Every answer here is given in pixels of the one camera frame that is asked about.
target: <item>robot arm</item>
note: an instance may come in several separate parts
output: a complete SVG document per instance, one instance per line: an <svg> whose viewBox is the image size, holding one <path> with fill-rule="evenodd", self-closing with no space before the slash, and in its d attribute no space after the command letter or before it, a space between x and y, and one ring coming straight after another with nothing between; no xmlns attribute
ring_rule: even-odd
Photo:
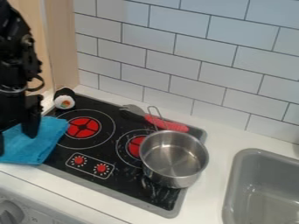
<svg viewBox="0 0 299 224"><path fill-rule="evenodd" d="M25 92L35 92L44 85L41 62L34 50L31 29L18 11L7 0L0 0L0 156L3 154L1 132L22 123L22 131L31 138L38 134L41 95L25 96ZM28 88L33 79L41 85Z"/></svg>

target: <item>gray sink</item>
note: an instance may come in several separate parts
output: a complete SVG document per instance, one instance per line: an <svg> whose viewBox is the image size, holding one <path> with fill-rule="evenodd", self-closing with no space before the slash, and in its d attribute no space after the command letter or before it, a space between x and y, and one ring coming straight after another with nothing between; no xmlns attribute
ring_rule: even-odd
<svg viewBox="0 0 299 224"><path fill-rule="evenodd" d="M233 161L224 224L299 224L299 160L243 150Z"/></svg>

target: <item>control knob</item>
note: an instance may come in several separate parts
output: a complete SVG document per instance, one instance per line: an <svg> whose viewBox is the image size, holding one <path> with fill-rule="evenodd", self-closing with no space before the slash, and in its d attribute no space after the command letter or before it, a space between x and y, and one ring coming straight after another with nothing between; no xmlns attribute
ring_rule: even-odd
<svg viewBox="0 0 299 224"><path fill-rule="evenodd" d="M22 209L11 201L0 203L0 224L20 224L24 219Z"/></svg>

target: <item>stovetop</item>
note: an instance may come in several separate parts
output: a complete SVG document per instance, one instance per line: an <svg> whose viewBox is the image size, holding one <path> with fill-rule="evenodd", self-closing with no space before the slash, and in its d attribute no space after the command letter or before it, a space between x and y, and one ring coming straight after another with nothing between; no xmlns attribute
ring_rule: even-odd
<svg viewBox="0 0 299 224"><path fill-rule="evenodd" d="M139 146L155 131L152 124L81 95L76 108L54 108L47 115L67 119L70 126L42 170L166 218L178 215L187 190L159 186L143 175ZM189 126L188 133L205 141L202 129Z"/></svg>

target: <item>white subway tile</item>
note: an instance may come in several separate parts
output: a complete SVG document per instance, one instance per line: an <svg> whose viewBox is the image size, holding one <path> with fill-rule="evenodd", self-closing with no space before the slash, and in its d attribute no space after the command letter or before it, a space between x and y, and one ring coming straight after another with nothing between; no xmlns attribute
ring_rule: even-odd
<svg viewBox="0 0 299 224"><path fill-rule="evenodd" d="M96 0L73 0L73 11L95 16L95 1Z"/></svg>
<svg viewBox="0 0 299 224"><path fill-rule="evenodd" d="M193 100L155 89L145 88L144 102L157 107L171 109L175 112L190 114Z"/></svg>
<svg viewBox="0 0 299 224"><path fill-rule="evenodd" d="M283 121L299 125L299 105L293 103L289 104L287 114Z"/></svg>
<svg viewBox="0 0 299 224"><path fill-rule="evenodd" d="M299 31L281 28L275 44L275 51L299 56Z"/></svg>
<svg viewBox="0 0 299 224"><path fill-rule="evenodd" d="M97 55L96 38L76 34L77 51Z"/></svg>
<svg viewBox="0 0 299 224"><path fill-rule="evenodd" d="M172 53L174 38L174 33L156 31L129 24L123 25L123 43L129 45Z"/></svg>
<svg viewBox="0 0 299 224"><path fill-rule="evenodd" d="M230 18L244 18L248 0L182 0L181 9Z"/></svg>
<svg viewBox="0 0 299 224"><path fill-rule="evenodd" d="M226 66L203 63L200 81L209 82L226 88L235 88L256 94L261 84L262 74L251 73Z"/></svg>
<svg viewBox="0 0 299 224"><path fill-rule="evenodd" d="M212 17L208 38L241 46L271 50L277 32L278 27L272 25Z"/></svg>
<svg viewBox="0 0 299 224"><path fill-rule="evenodd" d="M75 14L76 32L102 39L121 40L121 23Z"/></svg>
<svg viewBox="0 0 299 224"><path fill-rule="evenodd" d="M249 117L247 113L202 101L195 101L192 115L242 130L246 127Z"/></svg>
<svg viewBox="0 0 299 224"><path fill-rule="evenodd" d="M177 35L176 54L188 58L231 66L235 50L236 45Z"/></svg>
<svg viewBox="0 0 299 224"><path fill-rule="evenodd" d="M122 79L150 88L168 90L170 76L136 66L122 65Z"/></svg>
<svg viewBox="0 0 299 224"><path fill-rule="evenodd" d="M177 8L179 6L180 0L135 0L135 2L145 3L145 4L156 4L167 6L171 8Z"/></svg>
<svg viewBox="0 0 299 224"><path fill-rule="evenodd" d="M91 88L99 88L99 75L79 70L80 84Z"/></svg>
<svg viewBox="0 0 299 224"><path fill-rule="evenodd" d="M299 28L299 3L286 0L251 0L247 20Z"/></svg>
<svg viewBox="0 0 299 224"><path fill-rule="evenodd" d="M100 75L100 90L116 95L122 95L137 101L143 100L143 87L102 75Z"/></svg>
<svg viewBox="0 0 299 224"><path fill-rule="evenodd" d="M293 124L251 115L247 130L263 136L299 144L299 126Z"/></svg>
<svg viewBox="0 0 299 224"><path fill-rule="evenodd" d="M99 56L103 58L144 67L145 52L144 49L138 47L99 39Z"/></svg>
<svg viewBox="0 0 299 224"><path fill-rule="evenodd" d="M233 66L295 81L299 79L299 58L275 52L240 46Z"/></svg>
<svg viewBox="0 0 299 224"><path fill-rule="evenodd" d="M104 74L114 78L121 77L121 63L108 59L78 53L79 68L97 74Z"/></svg>
<svg viewBox="0 0 299 224"><path fill-rule="evenodd" d="M204 102L220 104L225 89L195 80L187 80L179 77L171 77L170 92L183 95Z"/></svg>
<svg viewBox="0 0 299 224"><path fill-rule="evenodd" d="M152 51L148 51L147 59L148 68L189 79L198 78L200 61Z"/></svg>
<svg viewBox="0 0 299 224"><path fill-rule="evenodd" d="M260 95L299 103L299 82L265 76L261 85Z"/></svg>
<svg viewBox="0 0 299 224"><path fill-rule="evenodd" d="M123 0L97 0L98 17L109 18L129 24L147 25L149 6Z"/></svg>
<svg viewBox="0 0 299 224"><path fill-rule="evenodd" d="M209 16L198 13L151 7L149 26L159 30L205 38Z"/></svg>
<svg viewBox="0 0 299 224"><path fill-rule="evenodd" d="M231 89L227 89L223 105L274 119L282 119L288 106L284 101L272 100L256 94L247 94Z"/></svg>

